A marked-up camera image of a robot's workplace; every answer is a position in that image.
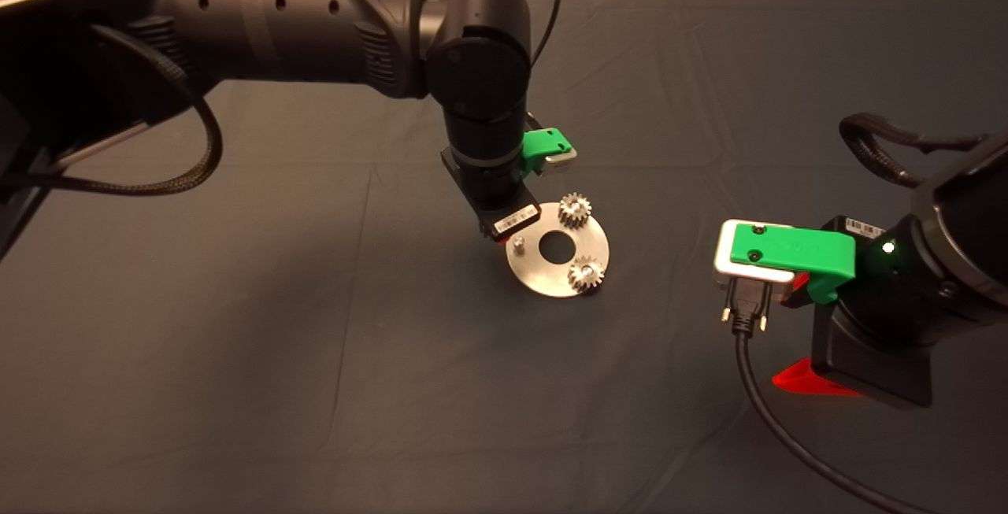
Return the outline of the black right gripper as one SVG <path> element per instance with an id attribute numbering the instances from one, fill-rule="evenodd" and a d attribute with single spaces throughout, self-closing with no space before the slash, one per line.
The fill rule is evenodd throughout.
<path id="1" fill-rule="evenodd" d="M 779 305 L 799 309 L 813 304 L 810 273 L 800 272 Z M 933 404 L 931 346 L 904 345 L 875 338 L 841 305 L 818 305 L 813 314 L 811 356 L 772 375 L 774 387 L 788 394 L 817 397 L 870 397 L 894 408 Z"/>

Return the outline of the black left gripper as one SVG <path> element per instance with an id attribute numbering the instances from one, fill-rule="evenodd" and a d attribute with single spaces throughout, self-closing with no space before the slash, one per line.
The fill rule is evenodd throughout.
<path id="1" fill-rule="evenodd" d="M 461 161 L 453 149 L 444 148 L 440 160 L 475 213 L 479 230 L 490 240 L 507 244 L 511 235 L 532 226 L 543 215 L 540 203 L 520 176 L 516 158 L 493 166 L 479 166 Z"/>

